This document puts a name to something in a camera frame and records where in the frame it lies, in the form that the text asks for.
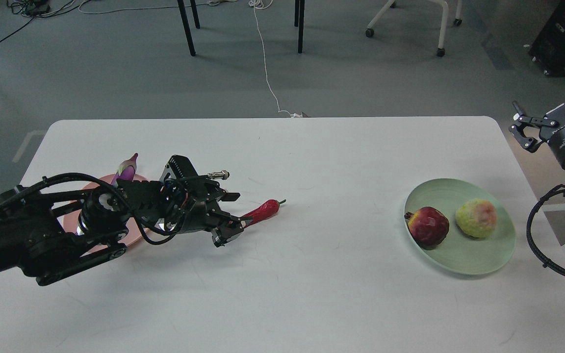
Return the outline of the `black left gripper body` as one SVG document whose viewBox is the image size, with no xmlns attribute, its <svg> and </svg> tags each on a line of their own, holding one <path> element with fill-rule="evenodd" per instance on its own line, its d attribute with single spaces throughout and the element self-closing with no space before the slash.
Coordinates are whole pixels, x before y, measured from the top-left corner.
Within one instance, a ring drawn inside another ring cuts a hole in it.
<svg viewBox="0 0 565 353">
<path fill-rule="evenodd" d="M 218 205 L 226 191 L 220 188 L 218 181 L 229 176 L 226 170 L 200 175 L 186 156 L 171 156 L 160 179 L 168 202 L 159 222 L 162 230 L 186 234 L 213 231 L 226 223 L 228 215 Z"/>
</svg>

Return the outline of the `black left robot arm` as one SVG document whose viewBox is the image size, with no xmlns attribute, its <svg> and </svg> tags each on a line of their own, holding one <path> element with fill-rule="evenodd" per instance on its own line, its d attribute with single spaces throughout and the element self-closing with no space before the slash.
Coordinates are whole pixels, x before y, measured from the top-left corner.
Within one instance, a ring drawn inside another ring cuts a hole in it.
<svg viewBox="0 0 565 353">
<path fill-rule="evenodd" d="M 239 197 L 220 187 L 227 178 L 226 171 L 197 174 L 190 159 L 173 155 L 158 181 L 112 185 L 67 173 L 18 185 L 0 194 L 0 272 L 17 267 L 47 286 L 112 261 L 128 249 L 129 220 L 149 244 L 207 231 L 221 247 L 253 223 L 220 208 Z"/>
</svg>

